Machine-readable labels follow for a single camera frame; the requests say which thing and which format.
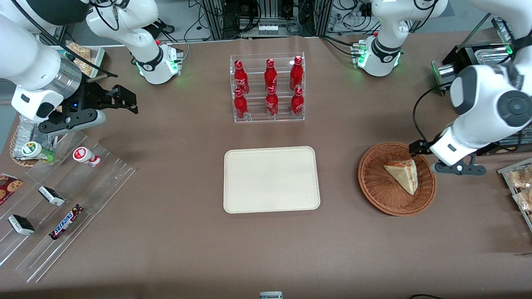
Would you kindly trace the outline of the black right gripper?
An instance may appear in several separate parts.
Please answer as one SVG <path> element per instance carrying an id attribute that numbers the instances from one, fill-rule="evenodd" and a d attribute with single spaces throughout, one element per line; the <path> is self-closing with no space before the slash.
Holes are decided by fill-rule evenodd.
<path id="1" fill-rule="evenodd" d="M 135 93 L 122 85 L 115 85 L 108 95 L 108 90 L 102 88 L 98 83 L 82 81 L 78 92 L 78 112 L 85 109 L 103 110 L 111 108 L 127 109 L 134 114 L 139 113 Z"/>

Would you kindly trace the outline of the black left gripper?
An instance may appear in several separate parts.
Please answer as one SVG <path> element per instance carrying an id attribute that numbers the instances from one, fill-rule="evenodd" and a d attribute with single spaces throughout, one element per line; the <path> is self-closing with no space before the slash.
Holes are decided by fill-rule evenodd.
<path id="1" fill-rule="evenodd" d="M 409 144 L 410 157 L 431 155 L 431 143 L 427 140 L 417 140 Z"/>

